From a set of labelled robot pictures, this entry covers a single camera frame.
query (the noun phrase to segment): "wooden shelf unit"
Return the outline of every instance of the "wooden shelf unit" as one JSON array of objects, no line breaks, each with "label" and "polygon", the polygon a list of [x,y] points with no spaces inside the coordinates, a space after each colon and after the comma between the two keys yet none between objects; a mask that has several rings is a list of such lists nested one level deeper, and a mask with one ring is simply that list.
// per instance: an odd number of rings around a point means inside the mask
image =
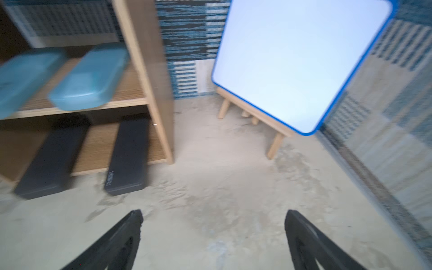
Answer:
[{"label": "wooden shelf unit", "polygon": [[[111,101],[83,111],[147,105],[154,123],[149,131],[148,163],[172,164],[174,102],[155,2],[113,0],[112,4],[131,61]],[[77,50],[85,52],[90,47],[79,46]],[[0,179],[17,183],[27,169],[49,132],[49,125],[31,128],[41,116],[77,112],[60,110],[47,95],[79,63],[82,55],[70,58],[17,112],[0,121]],[[119,123],[90,127],[72,175],[108,169],[118,126]]]}]

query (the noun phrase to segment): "whiteboard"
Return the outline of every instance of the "whiteboard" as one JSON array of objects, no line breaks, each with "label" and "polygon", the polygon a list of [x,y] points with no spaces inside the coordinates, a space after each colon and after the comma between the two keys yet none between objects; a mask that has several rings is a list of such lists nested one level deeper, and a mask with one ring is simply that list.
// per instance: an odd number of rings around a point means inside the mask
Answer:
[{"label": "whiteboard", "polygon": [[232,0],[212,81],[311,135],[395,12],[388,0]]}]

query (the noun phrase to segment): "patterned wall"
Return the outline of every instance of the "patterned wall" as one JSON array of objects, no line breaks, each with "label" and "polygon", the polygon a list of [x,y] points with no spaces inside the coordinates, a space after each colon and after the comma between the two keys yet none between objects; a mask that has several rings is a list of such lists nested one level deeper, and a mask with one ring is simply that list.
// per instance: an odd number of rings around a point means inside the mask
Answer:
[{"label": "patterned wall", "polygon": [[432,1],[406,2],[321,132],[432,263]]},{"label": "patterned wall", "polygon": [[[33,47],[123,41],[110,0],[3,0]],[[175,98],[212,94],[230,0],[156,0]],[[432,0],[399,11],[321,132],[432,265]]]}]

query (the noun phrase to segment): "wooden easel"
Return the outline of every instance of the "wooden easel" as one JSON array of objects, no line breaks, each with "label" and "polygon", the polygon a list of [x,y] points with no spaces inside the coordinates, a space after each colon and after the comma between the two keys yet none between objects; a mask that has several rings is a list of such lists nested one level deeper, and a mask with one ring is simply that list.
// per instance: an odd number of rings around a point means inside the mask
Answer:
[{"label": "wooden easel", "polygon": [[282,144],[284,137],[292,137],[294,135],[294,131],[292,131],[289,127],[281,124],[280,122],[276,121],[275,119],[271,118],[270,116],[266,115],[265,113],[257,110],[256,108],[252,107],[248,103],[242,101],[238,97],[234,96],[233,94],[229,93],[228,91],[218,87],[216,90],[216,93],[221,95],[224,100],[222,103],[222,106],[219,110],[218,118],[223,119],[225,117],[226,112],[228,111],[229,105],[231,103],[234,103],[241,109],[243,109],[243,113],[241,114],[243,117],[249,117],[252,115],[252,124],[257,125],[260,121],[263,123],[269,125],[274,130],[277,131],[276,136],[274,137],[273,143],[270,146],[270,149],[267,152],[267,158],[268,159],[274,159],[277,150],[279,149],[280,145]]}]

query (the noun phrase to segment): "easel leg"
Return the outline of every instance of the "easel leg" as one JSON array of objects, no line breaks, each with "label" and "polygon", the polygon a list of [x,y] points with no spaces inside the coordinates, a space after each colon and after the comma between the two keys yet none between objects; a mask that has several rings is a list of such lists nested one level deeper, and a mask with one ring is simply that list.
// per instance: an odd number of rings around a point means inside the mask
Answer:
[{"label": "easel leg", "polygon": [[227,99],[223,100],[222,107],[220,107],[219,114],[217,116],[219,119],[223,119],[225,117],[225,114],[228,111],[230,103],[231,102]]},{"label": "easel leg", "polygon": [[255,116],[252,116],[252,124],[253,124],[254,126],[258,125],[259,122],[260,122],[260,121],[258,120],[258,118],[256,118]]},{"label": "easel leg", "polygon": [[250,113],[248,113],[247,111],[243,111],[242,113],[241,113],[241,116],[242,117],[249,117],[251,114]]},{"label": "easel leg", "polygon": [[282,133],[277,133],[276,136],[274,137],[273,143],[270,146],[269,151],[267,152],[267,158],[268,159],[274,159],[274,157],[276,156],[277,150],[279,150],[280,145],[282,144],[283,138],[285,136]]}]

